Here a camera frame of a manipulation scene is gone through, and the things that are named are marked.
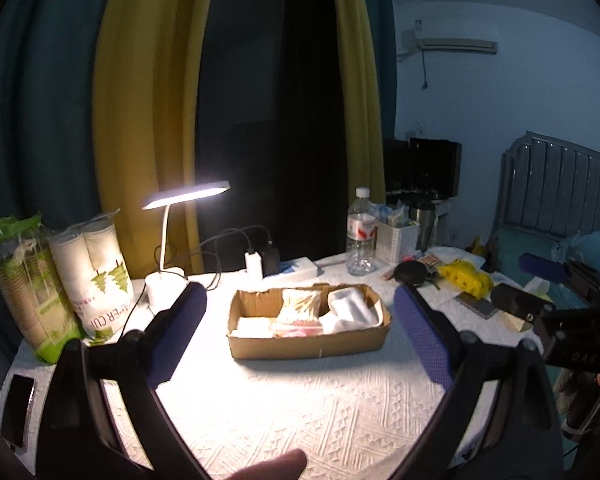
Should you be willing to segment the left hand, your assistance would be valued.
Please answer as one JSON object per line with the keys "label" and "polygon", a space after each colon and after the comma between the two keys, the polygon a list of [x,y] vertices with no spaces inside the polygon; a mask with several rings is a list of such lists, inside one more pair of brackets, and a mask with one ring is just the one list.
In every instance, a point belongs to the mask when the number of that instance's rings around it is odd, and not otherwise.
{"label": "left hand", "polygon": [[274,460],[266,460],[238,470],[230,476],[230,480],[298,480],[307,464],[306,453],[296,448]]}

